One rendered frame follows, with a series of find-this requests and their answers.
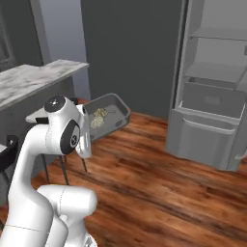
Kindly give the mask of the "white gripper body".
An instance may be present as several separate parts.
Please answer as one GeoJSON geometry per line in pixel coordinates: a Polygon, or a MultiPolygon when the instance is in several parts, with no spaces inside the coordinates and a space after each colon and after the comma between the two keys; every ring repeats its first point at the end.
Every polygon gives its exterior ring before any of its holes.
{"type": "Polygon", "coordinates": [[[92,155],[89,115],[83,104],[78,104],[77,109],[80,112],[80,138],[76,151],[82,158],[89,158],[92,155]]]}

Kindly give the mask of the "grey tupperware container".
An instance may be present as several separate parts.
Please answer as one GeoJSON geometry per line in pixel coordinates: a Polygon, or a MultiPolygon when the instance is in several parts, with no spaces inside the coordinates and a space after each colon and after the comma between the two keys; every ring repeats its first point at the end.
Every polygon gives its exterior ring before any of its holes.
{"type": "Polygon", "coordinates": [[[106,94],[95,98],[94,100],[84,104],[89,120],[94,117],[94,112],[99,108],[107,111],[103,125],[98,128],[90,128],[91,141],[94,142],[129,123],[130,109],[123,100],[116,94],[106,94]]]}

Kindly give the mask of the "grey fridge freezer drawer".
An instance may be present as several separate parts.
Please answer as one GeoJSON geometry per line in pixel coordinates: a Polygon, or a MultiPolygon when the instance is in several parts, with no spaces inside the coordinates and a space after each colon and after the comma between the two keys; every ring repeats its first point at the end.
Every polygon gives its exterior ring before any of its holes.
{"type": "Polygon", "coordinates": [[[166,151],[179,158],[227,170],[237,128],[236,123],[174,109],[168,124],[166,151]]]}

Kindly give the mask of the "grey fridge crisper drawer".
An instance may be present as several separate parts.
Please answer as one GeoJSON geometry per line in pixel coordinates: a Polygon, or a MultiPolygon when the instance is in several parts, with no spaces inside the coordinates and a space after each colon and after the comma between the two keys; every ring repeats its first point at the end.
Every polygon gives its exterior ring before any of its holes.
{"type": "Polygon", "coordinates": [[[245,94],[239,91],[195,82],[184,84],[184,108],[239,119],[244,103],[245,94]]]}

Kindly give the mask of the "grey fridge shelf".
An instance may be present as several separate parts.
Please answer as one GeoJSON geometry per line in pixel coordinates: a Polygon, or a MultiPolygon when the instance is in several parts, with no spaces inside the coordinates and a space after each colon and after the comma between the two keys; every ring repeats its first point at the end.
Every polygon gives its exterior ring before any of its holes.
{"type": "Polygon", "coordinates": [[[185,76],[236,83],[243,75],[245,67],[214,63],[193,63],[185,76]]]}
{"type": "Polygon", "coordinates": [[[201,27],[192,34],[193,38],[247,41],[247,30],[201,27]]]}

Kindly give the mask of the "grey open fridge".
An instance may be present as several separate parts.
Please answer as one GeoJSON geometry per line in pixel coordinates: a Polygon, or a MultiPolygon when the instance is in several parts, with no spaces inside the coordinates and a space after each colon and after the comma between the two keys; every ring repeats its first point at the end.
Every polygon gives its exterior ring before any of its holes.
{"type": "Polygon", "coordinates": [[[247,0],[185,0],[179,26],[176,70],[173,81],[171,113],[174,109],[189,114],[206,115],[209,118],[238,124],[233,140],[227,170],[239,169],[240,160],[247,157],[247,41],[193,38],[201,27],[247,30],[247,0]],[[236,83],[187,77],[185,73],[193,63],[214,63],[245,67],[236,83]],[[245,103],[239,119],[220,116],[182,106],[184,84],[195,82],[203,85],[226,88],[245,94],[245,103]]]}

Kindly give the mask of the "pale yellow dumpling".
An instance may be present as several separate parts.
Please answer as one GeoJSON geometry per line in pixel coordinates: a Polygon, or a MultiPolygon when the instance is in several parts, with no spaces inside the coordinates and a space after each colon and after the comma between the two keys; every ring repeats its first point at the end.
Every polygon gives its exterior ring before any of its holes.
{"type": "Polygon", "coordinates": [[[105,118],[108,115],[108,112],[105,108],[97,108],[96,111],[94,112],[94,118],[99,119],[99,118],[105,118]]]}
{"type": "Polygon", "coordinates": [[[91,121],[91,128],[99,128],[103,126],[103,124],[104,124],[104,119],[101,116],[93,117],[91,121]]]}

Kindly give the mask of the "grey island with marble top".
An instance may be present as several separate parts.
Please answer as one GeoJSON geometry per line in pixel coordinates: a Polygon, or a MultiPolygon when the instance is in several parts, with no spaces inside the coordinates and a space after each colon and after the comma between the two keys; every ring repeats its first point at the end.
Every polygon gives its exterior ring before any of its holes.
{"type": "MultiPolygon", "coordinates": [[[[20,128],[24,115],[24,107],[17,104],[29,96],[37,95],[51,85],[70,77],[74,72],[87,68],[87,63],[68,60],[58,60],[44,67],[22,65],[0,73],[0,135],[9,133],[15,125],[20,128]]],[[[22,154],[16,164],[16,178],[31,178],[35,157],[40,153],[65,154],[60,148],[60,142],[55,138],[61,137],[60,131],[65,129],[66,123],[75,120],[79,125],[80,137],[76,139],[74,147],[82,149],[80,141],[85,139],[89,143],[89,121],[83,106],[75,106],[69,99],[65,105],[55,112],[48,114],[50,125],[36,125],[36,132],[41,135],[44,143],[39,144],[37,151],[32,149],[22,154]]]]}

